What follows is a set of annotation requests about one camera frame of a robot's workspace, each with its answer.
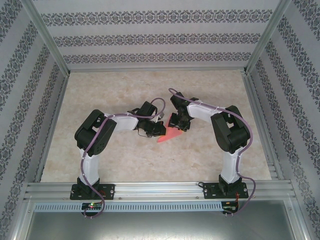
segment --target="bracket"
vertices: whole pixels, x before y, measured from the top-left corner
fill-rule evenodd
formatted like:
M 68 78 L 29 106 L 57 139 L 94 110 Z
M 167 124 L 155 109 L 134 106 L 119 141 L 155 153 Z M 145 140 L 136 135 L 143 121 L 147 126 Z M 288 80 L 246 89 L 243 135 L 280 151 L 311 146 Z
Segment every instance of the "bracket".
M 114 199 L 116 185 L 97 182 L 92 186 L 103 196 L 104 200 Z M 70 200 L 100 200 L 100 197 L 89 189 L 89 186 L 86 185 L 85 187 L 81 185 L 81 183 L 73 184 L 71 187 Z
M 199 182 L 198 186 L 203 189 L 204 199 L 233 199 L 236 198 L 237 193 L 239 199 L 247 199 L 249 197 L 247 184 L 244 182 L 241 182 L 239 186 L 234 191 L 229 192 L 228 195 L 224 195 L 220 190 L 218 182 Z
M 238 201 L 222 201 L 223 214 L 234 214 L 239 210 L 239 202 Z

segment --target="table surface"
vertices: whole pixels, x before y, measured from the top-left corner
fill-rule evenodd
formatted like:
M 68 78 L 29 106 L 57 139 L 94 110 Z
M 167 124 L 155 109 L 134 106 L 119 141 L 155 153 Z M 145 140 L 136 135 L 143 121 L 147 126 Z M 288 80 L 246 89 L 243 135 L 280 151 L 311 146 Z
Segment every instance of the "table surface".
M 124 113 L 156 97 L 166 101 L 164 122 L 176 112 L 168 88 L 187 98 L 205 103 L 238 107 L 253 130 L 252 146 L 243 154 L 240 171 L 256 180 L 270 180 L 240 71 L 141 71 L 71 73 L 62 102 L 42 182 L 75 182 L 80 174 L 81 156 L 74 134 L 94 109 Z M 161 101 L 155 101 L 158 109 Z M 157 143 L 136 130 L 116 132 L 101 153 L 99 176 L 102 182 L 217 181 L 223 167 L 212 125 L 200 119 L 182 135 Z

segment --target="aluminum frame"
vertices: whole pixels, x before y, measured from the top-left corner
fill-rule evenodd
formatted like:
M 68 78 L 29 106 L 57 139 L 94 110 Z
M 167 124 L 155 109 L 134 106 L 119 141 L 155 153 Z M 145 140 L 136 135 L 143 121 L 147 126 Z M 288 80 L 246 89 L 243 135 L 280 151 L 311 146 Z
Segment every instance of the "aluminum frame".
M 69 81 L 69 73 L 66 75 L 66 80 L 63 83 L 62 92 L 61 92 L 60 98 L 58 99 L 57 108 L 56 108 L 56 111 L 54 113 L 54 117 L 53 117 L 53 120 L 52 120 L 52 125 L 51 125 L 51 127 L 49 129 L 48 141 L 46 142 L 46 145 L 44 147 L 42 158 L 41 158 L 40 163 L 39 163 L 38 171 L 37 171 L 35 179 L 34 179 L 35 182 L 40 182 L 43 170 L 45 168 L 45 164 L 46 164 L 47 157 L 48 157 L 48 154 L 49 154 L 51 142 L 52 142 L 52 139 L 54 137 L 54 132 L 55 132 L 55 129 L 56 129 L 56 126 L 57 126 L 58 117 L 59 117 L 60 110 L 61 110 L 61 107 L 62 107 L 62 103 L 64 101 L 64 97 L 65 97 L 65 94 L 66 94 L 68 81 Z
M 214 71 L 214 70 L 244 70 L 243 66 L 199 66 L 199 67 L 117 67 L 117 68 L 89 68 L 72 69 L 71 73 L 96 72 L 147 72 L 147 71 Z
M 265 49 L 265 46 L 269 42 L 272 34 L 274 33 L 275 29 L 277 28 L 278 23 L 280 22 L 282 16 L 284 15 L 285 11 L 287 10 L 291 0 L 280 0 L 276 9 L 274 10 L 271 19 L 269 20 L 266 28 L 264 29 L 256 47 L 254 48 L 251 57 L 247 65 L 245 66 L 246 72 L 250 73 L 253 68 L 255 67 L 261 53 Z
M 249 99 L 249 103 L 252 109 L 252 114 L 254 117 L 254 121 L 256 124 L 256 128 L 259 133 L 261 145 L 265 154 L 265 158 L 268 163 L 273 163 L 275 172 L 277 175 L 277 179 L 284 180 L 283 173 L 281 171 L 281 167 L 279 164 L 279 160 L 277 158 L 269 131 L 267 127 L 267 123 L 263 114 L 263 111 L 261 109 L 261 106 L 259 104 L 259 99 L 257 96 L 257 93 L 255 91 L 255 88 L 253 86 L 252 79 L 250 75 L 246 74 L 245 72 L 242 72 L 242 80 L 244 83 L 244 87 Z
M 32 0 L 21 0 L 21 3 L 28 13 L 29 17 L 31 18 L 33 24 L 35 25 L 36 29 L 38 30 L 39 34 L 41 35 L 44 43 L 48 47 L 50 53 L 52 54 L 53 58 L 55 59 L 56 63 L 58 64 L 63 76 L 69 77 L 69 68 L 67 63 L 61 54 L 60 50 L 58 49 L 54 38 L 51 36 L 44 20 L 42 19 L 40 13 L 37 11 L 36 6 L 34 5 Z
M 26 187 L 21 210 L 17 216 L 12 240 L 24 240 L 27 237 L 35 205 L 37 203 L 86 203 L 85 200 L 70 200 L 71 186 L 74 183 L 29 183 Z M 229 199 L 204 199 L 203 189 L 198 182 L 115 182 L 114 200 L 108 203 L 152 203 L 152 202 L 226 202 Z M 248 193 L 253 183 L 246 181 Z M 296 240 L 309 240 L 293 185 L 290 180 L 256 181 L 256 192 L 252 201 L 281 200 L 284 202 L 292 231 Z

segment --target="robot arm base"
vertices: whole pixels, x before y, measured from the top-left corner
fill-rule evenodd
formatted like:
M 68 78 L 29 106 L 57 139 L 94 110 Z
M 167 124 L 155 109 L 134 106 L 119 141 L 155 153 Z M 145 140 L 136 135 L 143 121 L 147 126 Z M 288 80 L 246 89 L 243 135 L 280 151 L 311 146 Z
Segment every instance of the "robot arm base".
M 104 198 L 104 200 L 113 200 L 115 195 L 114 184 L 100 183 L 100 179 L 92 185 Z M 77 178 L 77 184 L 73 184 L 70 193 L 70 200 L 101 200 L 101 198 L 81 179 Z
M 240 177 L 237 181 L 232 183 L 227 183 L 221 174 L 219 175 L 219 189 L 226 197 L 234 197 L 237 193 L 237 191 L 241 190 L 242 184 L 242 178 Z

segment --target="patterned wallpaper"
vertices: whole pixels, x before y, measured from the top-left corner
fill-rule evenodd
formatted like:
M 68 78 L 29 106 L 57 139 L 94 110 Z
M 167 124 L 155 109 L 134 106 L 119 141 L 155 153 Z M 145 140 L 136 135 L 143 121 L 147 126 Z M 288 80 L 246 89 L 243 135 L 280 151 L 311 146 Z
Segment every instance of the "patterned wallpaper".
M 4 240 L 24 183 L 35 180 L 66 79 L 18 0 L 0 3 L 0 56 L 0 240 Z
M 244 67 L 279 0 L 35 0 L 71 70 Z
M 320 3 L 293 0 L 251 78 L 284 176 L 320 239 Z

